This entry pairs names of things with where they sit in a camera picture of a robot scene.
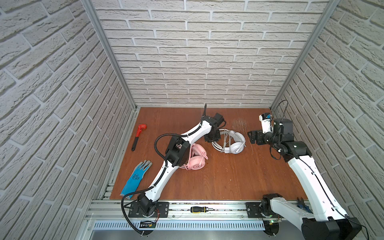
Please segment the white headphones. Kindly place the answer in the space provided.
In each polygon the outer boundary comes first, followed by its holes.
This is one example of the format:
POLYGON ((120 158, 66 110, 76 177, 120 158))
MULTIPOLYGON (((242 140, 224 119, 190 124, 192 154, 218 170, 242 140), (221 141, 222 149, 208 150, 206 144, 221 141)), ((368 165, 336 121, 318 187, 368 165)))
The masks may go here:
POLYGON ((220 153, 225 154, 239 154, 246 147, 245 137, 233 130, 219 129, 221 136, 223 136, 223 144, 220 145, 217 142, 213 142, 212 146, 220 153))

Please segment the pink headphones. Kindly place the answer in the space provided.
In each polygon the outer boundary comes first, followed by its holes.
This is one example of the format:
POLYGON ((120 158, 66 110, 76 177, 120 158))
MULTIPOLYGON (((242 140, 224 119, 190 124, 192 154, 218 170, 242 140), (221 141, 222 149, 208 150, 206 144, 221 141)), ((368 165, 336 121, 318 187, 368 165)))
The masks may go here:
POLYGON ((207 151, 200 144, 193 144, 190 150, 189 160, 181 168, 185 170, 200 170, 206 165, 207 151))

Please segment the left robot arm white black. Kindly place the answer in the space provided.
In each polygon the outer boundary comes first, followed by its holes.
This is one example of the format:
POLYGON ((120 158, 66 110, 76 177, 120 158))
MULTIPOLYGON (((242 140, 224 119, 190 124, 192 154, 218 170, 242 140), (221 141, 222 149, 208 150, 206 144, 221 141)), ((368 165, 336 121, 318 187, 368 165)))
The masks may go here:
POLYGON ((202 116, 200 122, 189 131, 181 135, 163 134, 155 140, 155 151, 164 162, 151 185, 147 189, 140 191, 138 195, 139 207, 146 216, 155 211, 155 204, 173 173, 187 163, 188 154, 193 144, 202 137, 207 142, 219 140, 219 126, 224 121, 224 117, 218 113, 214 117, 202 116), (166 136, 170 136, 171 140, 165 154, 161 154, 158 151, 157 143, 166 136))

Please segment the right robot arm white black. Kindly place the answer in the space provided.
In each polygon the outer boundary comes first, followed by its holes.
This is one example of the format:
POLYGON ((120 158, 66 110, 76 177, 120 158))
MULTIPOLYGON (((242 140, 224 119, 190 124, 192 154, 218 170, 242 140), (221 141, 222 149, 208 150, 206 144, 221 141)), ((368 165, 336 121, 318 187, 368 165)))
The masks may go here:
POLYGON ((298 228, 306 240, 352 240, 363 228, 349 217, 321 176, 306 143, 295 141, 293 122, 259 116, 262 129, 250 131, 251 144, 269 145, 289 164, 304 189, 312 211, 309 213, 288 202, 280 194, 264 195, 259 206, 264 218, 278 215, 298 228))

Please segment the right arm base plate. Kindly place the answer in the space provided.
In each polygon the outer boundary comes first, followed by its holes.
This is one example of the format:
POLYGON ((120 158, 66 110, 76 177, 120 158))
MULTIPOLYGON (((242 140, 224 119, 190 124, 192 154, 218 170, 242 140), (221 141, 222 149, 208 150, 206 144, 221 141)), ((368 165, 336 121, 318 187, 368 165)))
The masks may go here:
POLYGON ((280 219, 280 215, 270 210, 265 210, 261 202, 246 202, 246 212, 249 219, 280 219))

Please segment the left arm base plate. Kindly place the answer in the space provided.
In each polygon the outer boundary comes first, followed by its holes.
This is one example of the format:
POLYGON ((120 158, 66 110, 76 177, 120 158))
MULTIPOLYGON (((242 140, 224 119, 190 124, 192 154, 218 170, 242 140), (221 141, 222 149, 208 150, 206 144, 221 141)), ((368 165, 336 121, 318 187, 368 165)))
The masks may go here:
POLYGON ((148 210, 143 210, 140 203, 132 203, 129 207, 129 218, 155 218, 158 215, 160 218, 167 218, 169 213, 169 202, 157 202, 151 205, 148 210))

